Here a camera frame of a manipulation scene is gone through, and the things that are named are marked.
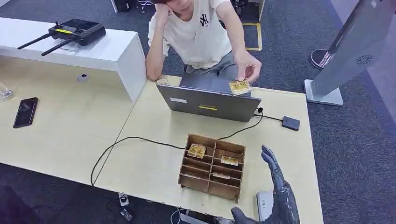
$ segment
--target ny logo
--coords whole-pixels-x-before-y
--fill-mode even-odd
[[[208,24],[209,23],[209,21],[208,21],[208,19],[206,18],[206,14],[202,14],[202,17],[201,17],[201,25],[202,26],[204,26],[204,25],[206,25],[206,24]]]

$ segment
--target man's arm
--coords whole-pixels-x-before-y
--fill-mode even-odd
[[[163,32],[168,21],[168,16],[172,13],[172,9],[165,4],[156,5],[156,19],[152,24],[154,36],[151,40],[150,50],[146,58],[147,77],[153,81],[159,79],[162,73],[165,55],[163,54],[164,39]]]
[[[238,66],[238,80],[253,83],[260,74],[261,62],[251,56],[245,48],[245,33],[242,23],[231,2],[225,1],[216,7],[217,16],[226,26],[233,56]]]
[[[162,73],[163,62],[165,55],[163,55],[163,28],[156,27],[154,37],[151,42],[150,50],[146,58],[147,77],[152,81],[159,79]]]
[[[227,28],[233,52],[245,51],[245,33],[238,15],[234,11],[231,2],[225,1],[216,8],[217,16]]]

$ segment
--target smartphone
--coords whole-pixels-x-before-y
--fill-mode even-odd
[[[14,128],[29,126],[33,123],[37,103],[37,97],[21,100],[16,114]]]

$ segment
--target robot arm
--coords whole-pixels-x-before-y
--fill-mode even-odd
[[[264,221],[264,224],[299,224],[300,217],[298,215],[296,199],[289,183],[283,177],[274,153],[266,146],[262,146],[261,156],[268,163],[272,182],[274,183],[272,214]],[[235,224],[257,223],[255,220],[246,217],[239,208],[231,209],[231,213],[234,217]]]

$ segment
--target wooden box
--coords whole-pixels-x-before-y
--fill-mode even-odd
[[[206,146],[202,159],[187,155],[193,143]],[[238,159],[238,165],[222,163],[222,156]],[[244,156],[244,146],[189,134],[180,167],[179,184],[182,187],[232,199],[238,203]]]

